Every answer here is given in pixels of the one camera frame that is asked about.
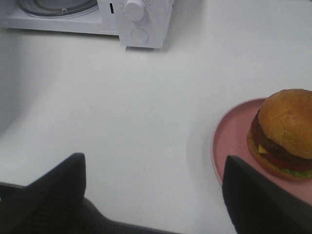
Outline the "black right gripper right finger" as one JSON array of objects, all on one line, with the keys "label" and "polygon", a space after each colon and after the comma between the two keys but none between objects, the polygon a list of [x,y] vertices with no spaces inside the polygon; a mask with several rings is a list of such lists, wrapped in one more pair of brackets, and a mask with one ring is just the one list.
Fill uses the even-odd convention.
[{"label": "black right gripper right finger", "polygon": [[227,156],[222,195],[239,234],[310,234],[312,207],[237,156]]}]

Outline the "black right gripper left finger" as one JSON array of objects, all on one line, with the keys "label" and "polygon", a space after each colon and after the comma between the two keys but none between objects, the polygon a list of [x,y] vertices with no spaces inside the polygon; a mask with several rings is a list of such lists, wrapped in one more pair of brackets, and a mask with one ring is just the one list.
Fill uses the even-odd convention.
[{"label": "black right gripper left finger", "polygon": [[0,184],[2,234],[110,234],[108,222],[86,200],[86,163],[74,153],[27,186]]}]

